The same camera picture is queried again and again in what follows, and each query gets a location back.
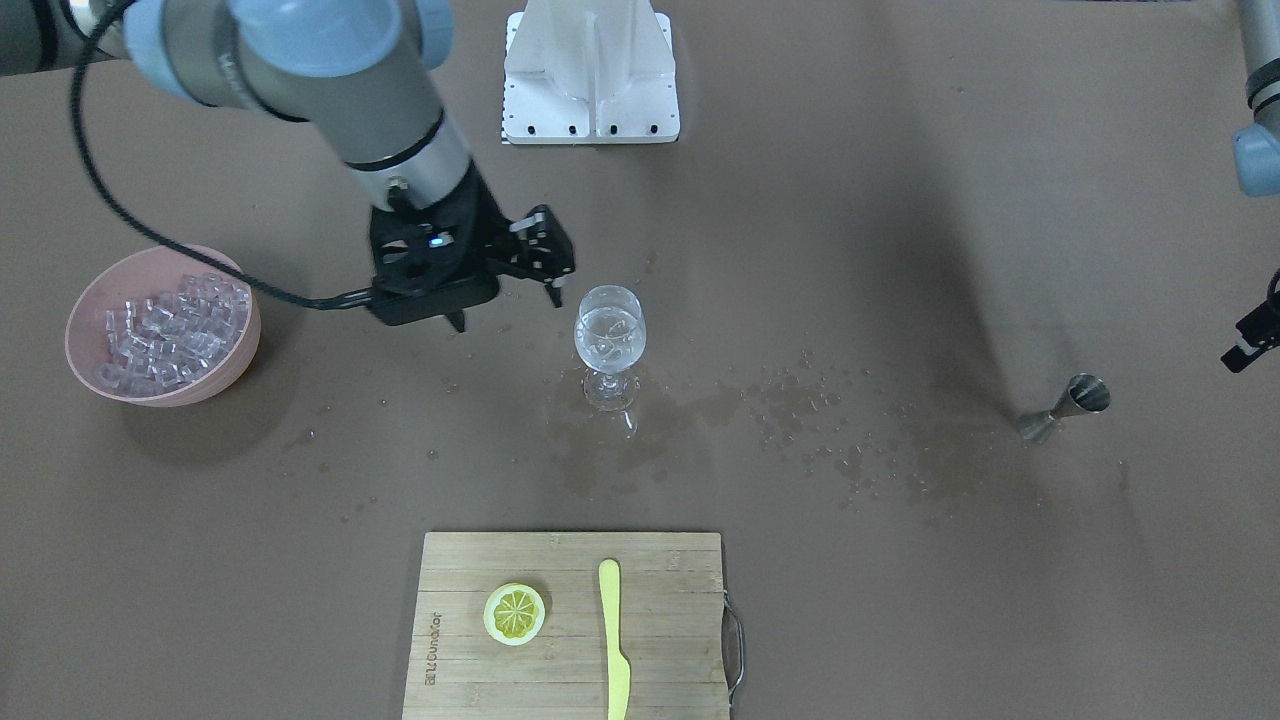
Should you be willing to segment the steel double jigger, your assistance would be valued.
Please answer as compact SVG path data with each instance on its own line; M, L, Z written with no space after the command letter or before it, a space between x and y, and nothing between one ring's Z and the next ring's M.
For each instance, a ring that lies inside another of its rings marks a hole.
M1089 373L1075 374L1052 407L1018 418L1018 434L1027 443L1041 445L1064 419L1103 413L1111 402L1111 391L1102 379Z

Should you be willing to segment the clear wine glass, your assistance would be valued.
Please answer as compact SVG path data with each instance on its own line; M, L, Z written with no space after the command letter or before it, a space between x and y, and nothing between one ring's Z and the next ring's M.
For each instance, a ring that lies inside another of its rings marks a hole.
M646 323L635 292L620 284L589 290L573 325L579 359L585 365L582 392L603 413L623 411L639 392L635 366L646 347Z

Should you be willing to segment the yellow lemon slice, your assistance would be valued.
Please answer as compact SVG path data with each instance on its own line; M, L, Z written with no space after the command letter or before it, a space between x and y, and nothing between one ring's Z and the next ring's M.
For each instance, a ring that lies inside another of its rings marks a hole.
M531 642L547 619L541 594L531 585L507 583L495 588L483 609L483 626L495 642L518 647Z

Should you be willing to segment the bamboo cutting board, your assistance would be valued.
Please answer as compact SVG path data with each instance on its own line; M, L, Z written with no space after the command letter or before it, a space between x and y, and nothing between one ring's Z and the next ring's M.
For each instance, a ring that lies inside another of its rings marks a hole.
M402 700L404 719L605 719L609 643L599 566L620 566L614 647L630 665L627 717L728 719L723 542L713 532L448 532L424 537ZM486 633L493 591L547 605L538 634Z

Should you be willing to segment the yellow plastic knife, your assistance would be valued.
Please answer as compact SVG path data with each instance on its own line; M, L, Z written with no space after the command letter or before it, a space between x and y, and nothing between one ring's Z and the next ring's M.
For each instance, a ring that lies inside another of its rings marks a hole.
M621 644L621 568L614 559L598 566L598 583L605 643L608 719L626 719L630 705L632 669Z

